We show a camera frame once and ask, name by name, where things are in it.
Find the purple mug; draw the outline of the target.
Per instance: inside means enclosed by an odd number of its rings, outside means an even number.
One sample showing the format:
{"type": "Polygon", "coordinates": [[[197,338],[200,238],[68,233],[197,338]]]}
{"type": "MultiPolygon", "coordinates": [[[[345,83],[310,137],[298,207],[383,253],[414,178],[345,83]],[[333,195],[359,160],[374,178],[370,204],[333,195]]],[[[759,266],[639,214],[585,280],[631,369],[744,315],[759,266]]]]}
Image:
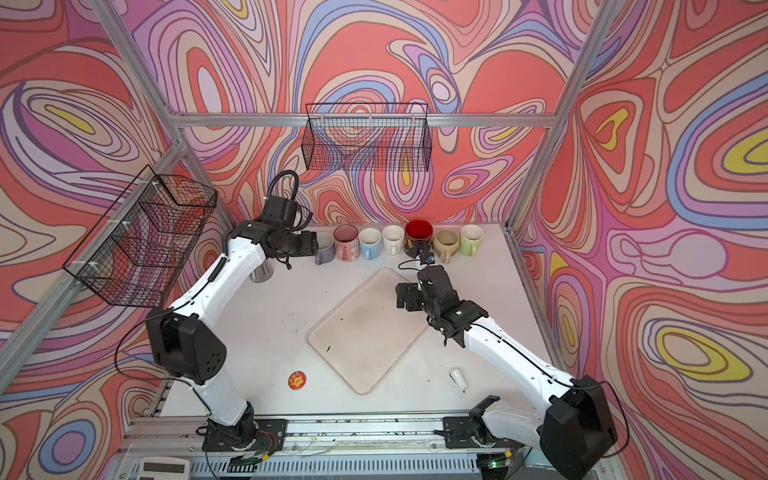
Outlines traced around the purple mug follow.
{"type": "Polygon", "coordinates": [[[336,258],[334,236],[329,232],[317,233],[318,249],[315,255],[315,264],[318,266],[328,264],[336,258]]]}

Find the cream round mug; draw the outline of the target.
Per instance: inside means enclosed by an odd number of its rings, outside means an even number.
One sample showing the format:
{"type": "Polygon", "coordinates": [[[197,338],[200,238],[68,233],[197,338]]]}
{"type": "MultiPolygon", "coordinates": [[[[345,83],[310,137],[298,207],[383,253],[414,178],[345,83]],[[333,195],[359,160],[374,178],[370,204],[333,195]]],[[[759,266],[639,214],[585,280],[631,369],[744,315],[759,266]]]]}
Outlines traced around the cream round mug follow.
{"type": "Polygon", "coordinates": [[[432,249],[442,263],[448,264],[460,249],[460,237],[453,230],[439,230],[433,237],[432,249]]]}

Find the black mug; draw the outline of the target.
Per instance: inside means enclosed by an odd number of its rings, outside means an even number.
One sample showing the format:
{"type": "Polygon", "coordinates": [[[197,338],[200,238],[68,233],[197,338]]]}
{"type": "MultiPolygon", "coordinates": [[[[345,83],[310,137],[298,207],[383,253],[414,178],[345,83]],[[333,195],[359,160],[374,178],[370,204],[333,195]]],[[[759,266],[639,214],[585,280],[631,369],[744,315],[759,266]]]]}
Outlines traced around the black mug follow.
{"type": "Polygon", "coordinates": [[[409,221],[404,228],[404,252],[410,258],[418,258],[430,248],[434,234],[431,223],[422,219],[409,221]]]}

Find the light green mug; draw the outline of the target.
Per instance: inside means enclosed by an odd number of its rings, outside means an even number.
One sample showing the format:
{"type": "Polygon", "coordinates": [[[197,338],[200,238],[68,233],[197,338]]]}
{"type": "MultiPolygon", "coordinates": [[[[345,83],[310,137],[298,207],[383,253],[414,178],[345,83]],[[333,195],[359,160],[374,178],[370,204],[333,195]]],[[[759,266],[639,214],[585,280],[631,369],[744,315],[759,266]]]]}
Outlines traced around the light green mug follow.
{"type": "Polygon", "coordinates": [[[484,231],[474,224],[464,225],[460,230],[459,252],[466,257],[477,255],[484,239],[484,231]]]}

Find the white mug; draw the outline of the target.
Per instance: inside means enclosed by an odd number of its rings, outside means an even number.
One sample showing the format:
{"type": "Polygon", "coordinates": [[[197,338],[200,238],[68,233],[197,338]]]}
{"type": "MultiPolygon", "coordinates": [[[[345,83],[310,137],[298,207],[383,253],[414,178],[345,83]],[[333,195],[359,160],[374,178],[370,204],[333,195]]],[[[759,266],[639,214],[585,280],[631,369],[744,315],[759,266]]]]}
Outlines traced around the white mug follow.
{"type": "Polygon", "coordinates": [[[400,225],[388,225],[382,230],[382,248],[390,256],[402,253],[405,241],[405,230],[400,225]]]}

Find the pink patterned mug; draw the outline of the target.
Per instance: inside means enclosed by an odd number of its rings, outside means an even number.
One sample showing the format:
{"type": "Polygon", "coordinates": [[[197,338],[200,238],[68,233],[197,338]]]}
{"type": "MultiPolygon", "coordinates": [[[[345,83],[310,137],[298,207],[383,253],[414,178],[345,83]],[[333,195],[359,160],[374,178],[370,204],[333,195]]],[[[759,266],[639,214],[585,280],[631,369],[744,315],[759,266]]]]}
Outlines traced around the pink patterned mug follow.
{"type": "Polygon", "coordinates": [[[336,256],[340,261],[352,262],[360,257],[359,230],[354,225],[338,226],[333,233],[336,256]]]}

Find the light blue mug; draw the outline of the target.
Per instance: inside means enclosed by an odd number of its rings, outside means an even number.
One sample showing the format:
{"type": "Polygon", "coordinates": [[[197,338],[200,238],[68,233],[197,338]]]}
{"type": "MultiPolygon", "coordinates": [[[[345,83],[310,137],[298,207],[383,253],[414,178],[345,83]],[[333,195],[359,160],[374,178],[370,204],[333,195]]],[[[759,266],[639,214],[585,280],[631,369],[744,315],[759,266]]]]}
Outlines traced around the light blue mug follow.
{"type": "Polygon", "coordinates": [[[382,251],[382,233],[374,227],[364,228],[359,232],[358,241],[361,257],[365,260],[377,259],[382,251]]]}

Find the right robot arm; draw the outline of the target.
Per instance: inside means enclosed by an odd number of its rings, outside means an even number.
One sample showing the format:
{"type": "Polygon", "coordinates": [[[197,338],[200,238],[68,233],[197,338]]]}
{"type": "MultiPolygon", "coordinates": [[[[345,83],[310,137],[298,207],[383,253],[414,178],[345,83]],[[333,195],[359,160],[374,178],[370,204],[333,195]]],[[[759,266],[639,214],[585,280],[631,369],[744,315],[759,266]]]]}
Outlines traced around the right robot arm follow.
{"type": "Polygon", "coordinates": [[[524,419],[489,395],[464,417],[446,417],[438,435],[449,448],[469,445],[540,450],[567,479],[582,479],[618,440],[602,384],[576,379],[541,359],[509,335],[489,313],[463,300],[440,265],[426,265],[414,283],[395,288],[400,309],[425,312],[427,324],[445,341],[485,359],[517,386],[535,410],[524,419]]]}

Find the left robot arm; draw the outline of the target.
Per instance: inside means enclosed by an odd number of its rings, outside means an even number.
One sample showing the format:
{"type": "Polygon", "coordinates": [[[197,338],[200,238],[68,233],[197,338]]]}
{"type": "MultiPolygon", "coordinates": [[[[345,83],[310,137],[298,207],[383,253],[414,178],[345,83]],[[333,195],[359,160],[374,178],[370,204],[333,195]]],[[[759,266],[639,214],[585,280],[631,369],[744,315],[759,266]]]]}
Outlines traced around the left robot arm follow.
{"type": "Polygon", "coordinates": [[[208,411],[206,429],[233,450],[258,435],[254,411],[225,370],[227,347],[214,333],[225,306],[254,271],[275,259],[290,268],[293,257],[313,257],[313,213],[296,200],[269,195],[262,214],[228,234],[223,252],[202,277],[167,309],[145,319],[154,362],[190,389],[208,411]]]}

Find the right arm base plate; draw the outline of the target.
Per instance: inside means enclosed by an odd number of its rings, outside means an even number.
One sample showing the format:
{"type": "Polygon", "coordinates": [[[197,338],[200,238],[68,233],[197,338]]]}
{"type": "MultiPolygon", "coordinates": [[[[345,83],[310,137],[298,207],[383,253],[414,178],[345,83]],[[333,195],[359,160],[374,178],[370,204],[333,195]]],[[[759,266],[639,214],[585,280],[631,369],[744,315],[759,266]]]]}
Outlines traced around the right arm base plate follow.
{"type": "Polygon", "coordinates": [[[442,428],[434,430],[442,437],[448,449],[504,448],[515,452],[523,444],[494,436],[478,416],[448,416],[442,419],[442,428]]]}

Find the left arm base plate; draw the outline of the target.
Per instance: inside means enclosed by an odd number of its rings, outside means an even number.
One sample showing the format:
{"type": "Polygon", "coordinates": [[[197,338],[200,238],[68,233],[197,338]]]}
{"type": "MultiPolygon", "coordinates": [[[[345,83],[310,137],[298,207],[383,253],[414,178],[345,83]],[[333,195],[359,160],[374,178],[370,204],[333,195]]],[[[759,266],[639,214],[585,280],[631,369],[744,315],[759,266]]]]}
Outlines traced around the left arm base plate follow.
{"type": "Polygon", "coordinates": [[[206,453],[275,453],[283,449],[288,421],[280,418],[261,418],[253,421],[244,433],[234,427],[225,427],[209,421],[200,429],[203,433],[202,450],[206,453]]]}

